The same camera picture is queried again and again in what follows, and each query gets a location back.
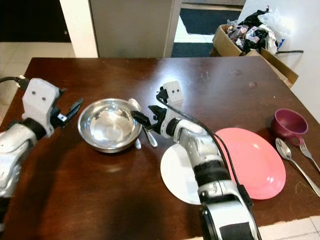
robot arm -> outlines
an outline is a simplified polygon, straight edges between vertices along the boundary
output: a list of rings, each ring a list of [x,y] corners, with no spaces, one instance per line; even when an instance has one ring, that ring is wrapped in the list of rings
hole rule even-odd
[[[161,87],[158,97],[176,109],[182,106],[183,96],[177,81]],[[186,150],[198,184],[204,240],[261,239],[252,214],[252,201],[243,185],[231,181],[221,156],[223,152],[212,135],[170,108],[149,108],[155,114],[156,124],[151,125],[149,118],[140,112],[134,111],[132,115],[147,130],[173,138]]]
[[[16,189],[22,163],[30,150],[43,137],[49,138],[57,127],[64,128],[79,111],[82,99],[77,101],[66,115],[56,107],[64,90],[40,79],[20,76],[15,80],[25,89],[23,95],[22,122],[13,124],[0,133],[0,232],[4,230],[4,218],[10,198]]]

pink plate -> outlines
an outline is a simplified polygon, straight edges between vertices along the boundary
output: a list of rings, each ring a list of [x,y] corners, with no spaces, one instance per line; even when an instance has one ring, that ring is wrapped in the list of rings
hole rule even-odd
[[[270,199],[284,188],[286,170],[276,150],[259,135],[241,128],[224,128],[216,132],[227,146],[235,173],[252,199]],[[231,167],[227,154],[230,173]]]

cardboard box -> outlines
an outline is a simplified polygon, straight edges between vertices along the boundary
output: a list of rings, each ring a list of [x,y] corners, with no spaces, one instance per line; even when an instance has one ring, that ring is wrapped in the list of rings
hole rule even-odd
[[[226,30],[230,25],[220,25],[212,40],[213,49],[210,53],[212,57],[240,57],[246,55],[245,52],[241,51],[237,45],[228,37]],[[262,57],[273,71],[279,76],[279,78],[289,87],[296,82],[299,75],[297,75],[292,69],[281,62],[276,56],[272,55],[265,49],[261,49],[261,54],[256,50],[250,51],[246,56],[260,56]]]

cup handle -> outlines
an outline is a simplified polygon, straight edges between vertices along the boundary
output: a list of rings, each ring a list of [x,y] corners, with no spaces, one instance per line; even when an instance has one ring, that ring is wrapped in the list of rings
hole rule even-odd
[[[288,139],[290,143],[296,146],[300,146],[301,144],[304,143],[304,139],[300,135],[296,135],[293,138]]]

tile floor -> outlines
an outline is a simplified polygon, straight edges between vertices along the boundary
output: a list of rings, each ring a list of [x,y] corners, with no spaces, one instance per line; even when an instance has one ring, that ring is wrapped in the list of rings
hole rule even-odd
[[[213,35],[188,34],[179,17],[175,35],[178,43],[211,43]],[[23,75],[33,57],[74,58],[71,43],[0,42],[0,78]],[[0,84],[0,124],[16,93],[14,82]],[[320,240],[320,216],[260,227],[263,240]]]

